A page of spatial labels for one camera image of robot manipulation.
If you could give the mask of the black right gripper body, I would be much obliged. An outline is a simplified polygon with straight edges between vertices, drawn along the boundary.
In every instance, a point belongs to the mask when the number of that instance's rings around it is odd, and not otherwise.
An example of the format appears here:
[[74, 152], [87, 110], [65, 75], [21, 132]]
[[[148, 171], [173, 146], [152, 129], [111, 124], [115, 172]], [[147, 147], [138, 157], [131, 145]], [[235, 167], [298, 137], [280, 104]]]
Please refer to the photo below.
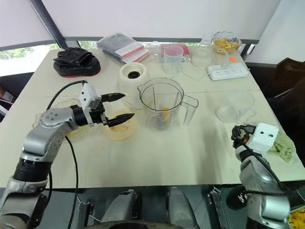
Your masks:
[[235, 125], [232, 129], [231, 139], [233, 140], [234, 146], [240, 146], [242, 144], [246, 144], [250, 135], [252, 135], [255, 131], [255, 126], [253, 125]]

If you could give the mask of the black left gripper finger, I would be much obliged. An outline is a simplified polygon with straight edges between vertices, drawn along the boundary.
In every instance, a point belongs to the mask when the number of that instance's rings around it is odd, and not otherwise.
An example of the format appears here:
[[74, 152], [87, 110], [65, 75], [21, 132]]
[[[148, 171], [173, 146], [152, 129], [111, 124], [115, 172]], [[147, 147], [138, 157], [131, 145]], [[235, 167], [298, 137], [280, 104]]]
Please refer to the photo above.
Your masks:
[[116, 116], [115, 118], [109, 119], [107, 118], [107, 126], [117, 126], [123, 124], [133, 118], [134, 113], [121, 114]]
[[109, 93], [109, 94], [103, 94], [101, 96], [101, 102], [113, 102], [113, 101], [117, 101], [123, 97], [125, 97], [125, 94], [122, 93]]

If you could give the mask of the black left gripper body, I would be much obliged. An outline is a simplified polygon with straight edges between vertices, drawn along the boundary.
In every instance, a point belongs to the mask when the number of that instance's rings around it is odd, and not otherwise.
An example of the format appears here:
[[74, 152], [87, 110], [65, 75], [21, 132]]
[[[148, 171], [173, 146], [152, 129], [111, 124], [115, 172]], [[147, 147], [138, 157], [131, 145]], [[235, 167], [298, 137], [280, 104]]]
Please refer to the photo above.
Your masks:
[[98, 99], [91, 106], [90, 117], [94, 124], [108, 124], [108, 118], [105, 114], [105, 108], [103, 106], [103, 102], [105, 102], [105, 98], [102, 96], [101, 99]]

